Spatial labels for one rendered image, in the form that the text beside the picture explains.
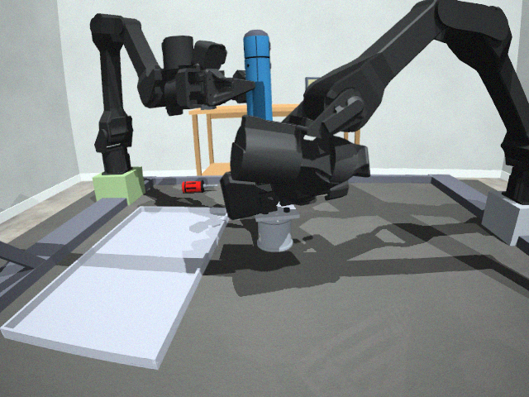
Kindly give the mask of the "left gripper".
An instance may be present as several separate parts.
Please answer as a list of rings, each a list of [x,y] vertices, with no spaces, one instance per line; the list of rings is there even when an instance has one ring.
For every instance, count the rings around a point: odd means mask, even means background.
[[[199,69],[187,68],[179,69],[175,75],[177,104],[182,110],[201,108],[203,104],[219,106],[230,100],[246,103],[246,93],[255,88],[255,81],[245,80],[244,70],[237,70],[233,78],[225,77],[225,72],[218,69],[205,69],[197,78],[195,73]]]

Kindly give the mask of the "white square plate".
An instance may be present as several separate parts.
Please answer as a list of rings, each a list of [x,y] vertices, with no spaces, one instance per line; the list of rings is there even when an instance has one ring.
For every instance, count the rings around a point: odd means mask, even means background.
[[[289,213],[284,212],[284,208],[286,207],[290,208]],[[281,205],[278,203],[277,209],[278,211],[270,212],[268,214],[259,213],[255,215],[256,222],[299,218],[299,213],[293,204],[281,207]]]

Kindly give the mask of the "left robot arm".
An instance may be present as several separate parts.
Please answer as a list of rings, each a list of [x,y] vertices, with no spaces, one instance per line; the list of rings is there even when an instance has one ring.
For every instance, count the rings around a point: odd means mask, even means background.
[[[219,70],[226,62],[227,50],[223,44],[212,41],[197,41],[193,48],[192,36],[165,37],[161,43],[165,63],[162,69],[137,19],[97,13],[90,21],[90,31],[100,52],[104,107],[94,146],[96,152],[102,153],[102,175],[123,175],[133,169],[127,152],[127,147],[132,146],[132,117],[124,111],[122,99],[123,45],[138,76],[141,102],[146,108],[165,107],[169,116],[183,114],[176,99],[178,70],[200,68],[201,74],[205,69]]]

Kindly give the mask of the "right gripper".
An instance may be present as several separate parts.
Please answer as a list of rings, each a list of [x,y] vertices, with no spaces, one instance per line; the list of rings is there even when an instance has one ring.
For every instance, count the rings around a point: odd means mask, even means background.
[[[230,171],[222,176],[220,183],[227,216],[232,220],[278,211],[279,201],[281,207],[292,204],[303,206],[315,203],[318,195],[327,193],[325,200],[338,199],[346,196],[349,189],[348,181],[345,181],[322,193],[313,194],[302,189],[295,180],[286,185],[237,181],[231,178]]]

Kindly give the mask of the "blue electric screwdriver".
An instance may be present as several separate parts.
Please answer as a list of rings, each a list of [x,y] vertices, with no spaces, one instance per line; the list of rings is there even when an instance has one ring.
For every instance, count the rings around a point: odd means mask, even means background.
[[[269,36],[262,30],[250,30],[244,38],[245,80],[255,81],[246,93],[247,115],[273,121]]]

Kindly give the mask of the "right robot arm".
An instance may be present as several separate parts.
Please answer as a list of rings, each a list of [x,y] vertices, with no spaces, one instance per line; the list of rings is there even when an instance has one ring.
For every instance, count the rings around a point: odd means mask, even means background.
[[[479,73],[507,129],[506,165],[514,166],[502,195],[529,205],[529,103],[508,56],[508,20],[500,7],[458,0],[416,3],[358,58],[312,82],[282,122],[243,115],[231,145],[232,179],[295,180],[319,194],[352,176],[370,177],[368,147],[333,135],[361,129],[389,82],[433,40]]]

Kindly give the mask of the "grey cylindrical joint module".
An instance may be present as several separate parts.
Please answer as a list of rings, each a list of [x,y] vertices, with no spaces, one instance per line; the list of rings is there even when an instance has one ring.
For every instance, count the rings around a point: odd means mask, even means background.
[[[258,222],[257,246],[264,251],[286,251],[293,245],[291,219]]]

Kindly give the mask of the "white shallow tray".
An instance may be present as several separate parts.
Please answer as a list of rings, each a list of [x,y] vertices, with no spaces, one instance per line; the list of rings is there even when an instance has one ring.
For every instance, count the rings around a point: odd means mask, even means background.
[[[4,323],[2,335],[158,370],[229,219],[226,208],[139,207]]]

